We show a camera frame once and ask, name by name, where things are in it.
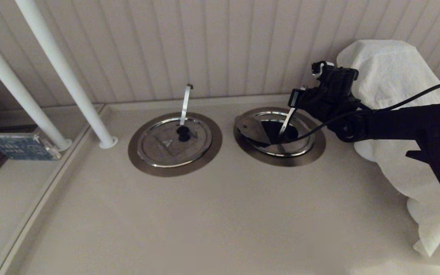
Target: round metal lid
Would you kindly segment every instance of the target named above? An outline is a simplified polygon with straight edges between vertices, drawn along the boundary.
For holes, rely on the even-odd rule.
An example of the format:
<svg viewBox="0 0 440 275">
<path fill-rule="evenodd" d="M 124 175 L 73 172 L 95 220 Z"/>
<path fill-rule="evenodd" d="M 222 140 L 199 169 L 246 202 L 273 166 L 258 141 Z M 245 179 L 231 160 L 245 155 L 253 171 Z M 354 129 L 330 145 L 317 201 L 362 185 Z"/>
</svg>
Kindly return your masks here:
<svg viewBox="0 0 440 275">
<path fill-rule="evenodd" d="M 266 132 L 270 140 L 274 141 L 277 138 L 281 125 L 288 116 L 288 110 L 280 108 L 260 108 L 244 113 L 239 118 L 249 118 L 257 120 L 259 123 L 254 124 L 255 127 L 262 128 L 258 131 Z M 258 142 L 252 139 L 246 139 L 246 141 L 257 150 L 276 157 L 297 157 L 303 155 L 313 148 L 315 143 L 315 136 L 308 136 L 305 139 L 299 141 L 290 141 L 296 139 L 308 133 L 309 127 L 303 122 L 303 117 L 295 113 L 288 125 L 285 132 L 285 139 L 278 144 L 271 144 L 270 146 L 260 145 Z"/>
<path fill-rule="evenodd" d="M 201 157 L 212 143 L 212 132 L 205 122 L 187 117 L 184 126 L 189 129 L 187 139 L 180 139 L 180 117 L 161 120 L 140 134 L 137 153 L 154 167 L 179 167 Z"/>
</svg>

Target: white vertical pole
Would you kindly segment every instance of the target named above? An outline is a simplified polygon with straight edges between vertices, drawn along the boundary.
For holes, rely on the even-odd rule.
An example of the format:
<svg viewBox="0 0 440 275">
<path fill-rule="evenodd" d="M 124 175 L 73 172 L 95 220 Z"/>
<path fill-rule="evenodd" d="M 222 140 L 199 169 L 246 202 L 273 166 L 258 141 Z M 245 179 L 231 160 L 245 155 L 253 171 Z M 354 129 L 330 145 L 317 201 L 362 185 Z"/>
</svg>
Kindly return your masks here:
<svg viewBox="0 0 440 275">
<path fill-rule="evenodd" d="M 84 114 L 84 117 L 86 117 L 89 125 L 91 125 L 94 132 L 99 137 L 101 141 L 100 147 L 106 149 L 115 146 L 115 144 L 118 142 L 117 137 L 110 135 L 108 129 L 105 127 L 105 124 L 103 124 L 103 121 L 91 104 L 91 101 L 89 101 L 84 89 L 79 83 L 79 80 L 72 72 L 72 68 L 66 61 L 66 58 L 57 45 L 56 40 L 52 36 L 52 33 L 42 17 L 42 14 L 40 14 L 35 1 L 16 0 L 16 4 L 21 10 L 23 17 L 25 17 L 30 29 L 33 31 L 33 34 L 40 43 L 40 46 L 42 46 L 45 54 L 54 66 L 57 74 L 60 76 L 62 82 L 68 89 L 82 114 Z"/>
<path fill-rule="evenodd" d="M 1 54 L 0 80 L 5 84 L 9 92 L 11 92 L 26 113 L 35 121 L 38 127 L 55 143 L 59 151 L 66 150 L 71 146 L 72 141 L 62 136 L 61 132 L 59 132 L 49 117 L 47 117 L 40 106 L 38 106 Z"/>
</svg>

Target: white paneled wall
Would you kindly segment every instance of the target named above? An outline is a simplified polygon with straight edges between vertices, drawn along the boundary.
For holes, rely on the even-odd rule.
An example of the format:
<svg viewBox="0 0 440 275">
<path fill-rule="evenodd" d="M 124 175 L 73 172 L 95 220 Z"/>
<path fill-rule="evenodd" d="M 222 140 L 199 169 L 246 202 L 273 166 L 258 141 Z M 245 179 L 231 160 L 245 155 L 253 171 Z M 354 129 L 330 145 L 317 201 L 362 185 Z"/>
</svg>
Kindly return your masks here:
<svg viewBox="0 0 440 275">
<path fill-rule="evenodd" d="M 357 39 L 405 40 L 440 78 L 440 0 L 37 0 L 93 102 L 274 94 Z M 0 50 L 41 106 L 72 104 L 14 0 Z M 0 110 L 19 108 L 0 83 Z"/>
</svg>

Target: black knob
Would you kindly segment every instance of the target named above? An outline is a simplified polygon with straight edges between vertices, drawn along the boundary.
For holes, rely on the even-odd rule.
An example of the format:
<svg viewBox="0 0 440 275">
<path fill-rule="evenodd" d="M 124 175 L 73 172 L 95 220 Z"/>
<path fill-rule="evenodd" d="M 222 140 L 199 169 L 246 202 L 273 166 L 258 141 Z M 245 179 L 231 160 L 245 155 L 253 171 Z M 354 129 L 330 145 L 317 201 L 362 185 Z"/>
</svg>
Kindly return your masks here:
<svg viewBox="0 0 440 275">
<path fill-rule="evenodd" d="M 178 139 L 181 142 L 187 142 L 190 140 L 191 136 L 189 135 L 189 128 L 186 126 L 181 126 L 176 130 L 176 133 L 180 136 Z"/>
</svg>

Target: white cloth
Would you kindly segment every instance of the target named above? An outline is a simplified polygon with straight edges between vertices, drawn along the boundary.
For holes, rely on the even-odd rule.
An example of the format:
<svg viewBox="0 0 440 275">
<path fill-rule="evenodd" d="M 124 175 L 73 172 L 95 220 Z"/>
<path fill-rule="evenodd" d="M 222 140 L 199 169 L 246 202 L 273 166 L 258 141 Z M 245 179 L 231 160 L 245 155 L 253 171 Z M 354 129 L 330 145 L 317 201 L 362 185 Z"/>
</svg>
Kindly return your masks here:
<svg viewBox="0 0 440 275">
<path fill-rule="evenodd" d="M 399 103 L 440 84 L 417 49 L 403 41 L 359 40 L 337 56 L 337 66 L 356 68 L 353 94 L 370 108 Z M 440 103 L 440 89 L 403 107 Z M 419 224 L 414 249 L 431 256 L 440 244 L 440 184 L 428 164 L 405 157 L 419 150 L 415 141 L 371 140 L 355 143 L 362 157 L 377 162 L 384 175 L 409 197 L 411 216 Z"/>
</svg>

